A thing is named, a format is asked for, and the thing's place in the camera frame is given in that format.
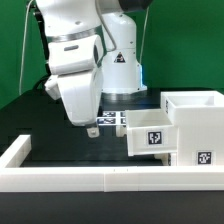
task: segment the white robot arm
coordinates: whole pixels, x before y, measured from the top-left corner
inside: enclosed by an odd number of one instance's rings
[[[134,84],[133,87],[131,84],[130,88],[123,88],[122,84],[118,84],[121,85],[117,88],[118,91],[114,81],[116,77],[111,81],[109,71],[112,71],[110,68],[116,63],[123,44],[117,40],[119,35],[114,33],[113,28],[120,23],[118,18],[122,17],[120,15],[123,11],[145,9],[151,2],[152,0],[36,0],[44,18],[45,34],[50,40],[48,63],[52,76],[45,85],[46,91],[53,99],[62,98],[72,124],[86,126],[89,137],[99,136],[96,117],[102,91],[114,94],[139,90],[139,80],[135,76],[133,80],[135,83],[137,80],[137,85]],[[130,22],[124,25],[131,28]],[[105,38],[100,35],[102,27]],[[135,38],[130,42],[132,43],[129,44],[134,46]],[[107,54],[105,58],[104,44],[108,49],[113,48],[110,50],[113,54]]]

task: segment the green backdrop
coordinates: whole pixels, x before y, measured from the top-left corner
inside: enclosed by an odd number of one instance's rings
[[[25,0],[1,0],[0,108],[18,97]],[[140,53],[145,12],[131,13]],[[224,1],[154,0],[143,55],[148,87],[224,88]],[[30,13],[23,91],[45,75],[39,31]]]

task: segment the black surface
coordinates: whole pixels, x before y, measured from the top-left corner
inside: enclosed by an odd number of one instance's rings
[[[159,90],[145,98],[119,104],[102,100],[104,111],[158,108]],[[45,92],[28,91],[0,110],[0,150],[20,134],[32,137],[32,153],[23,166],[161,165],[152,156],[128,157],[127,139],[117,138],[115,127],[100,127],[99,138],[88,138],[84,127],[71,125],[61,101]]]
[[[157,107],[158,93],[158,90],[152,91],[149,92],[147,100],[136,100],[135,103],[137,105],[139,103],[137,107],[141,108],[149,105]],[[107,102],[103,102],[103,104],[109,110],[114,107]],[[0,110],[1,152],[21,133],[31,133],[34,139],[33,144],[36,144],[38,139],[46,140],[47,136],[48,138],[51,137],[51,141],[60,142],[60,139],[57,139],[57,131],[61,135],[65,133],[63,128],[54,131],[54,128],[57,128],[58,118],[61,120],[59,127],[64,126],[64,129],[73,133],[73,128],[68,124],[60,102],[55,103],[40,91],[27,92]],[[49,132],[48,126],[54,127],[51,129],[52,132]],[[41,131],[41,136],[35,137],[35,134]],[[44,152],[42,151],[39,154],[38,147],[35,148],[35,156],[44,158]],[[66,150],[55,151],[55,153],[59,156],[66,153]],[[32,155],[30,157],[27,162],[38,165],[40,161],[32,160]],[[63,161],[52,160],[50,162],[50,164],[54,163],[62,163],[62,166],[64,166]],[[67,163],[74,165],[72,160],[67,161]],[[224,220],[223,208],[224,192],[222,191],[0,193],[1,224],[221,224]]]
[[[223,192],[0,194],[1,224],[223,224]]]

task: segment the white container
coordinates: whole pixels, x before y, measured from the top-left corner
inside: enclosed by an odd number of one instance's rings
[[[177,128],[161,109],[126,111],[128,155],[177,151]]]
[[[163,144],[149,145],[150,131],[161,132]],[[161,110],[127,112],[131,156],[161,154],[156,158],[177,166],[224,165],[223,134],[224,96],[216,91],[163,92]]]

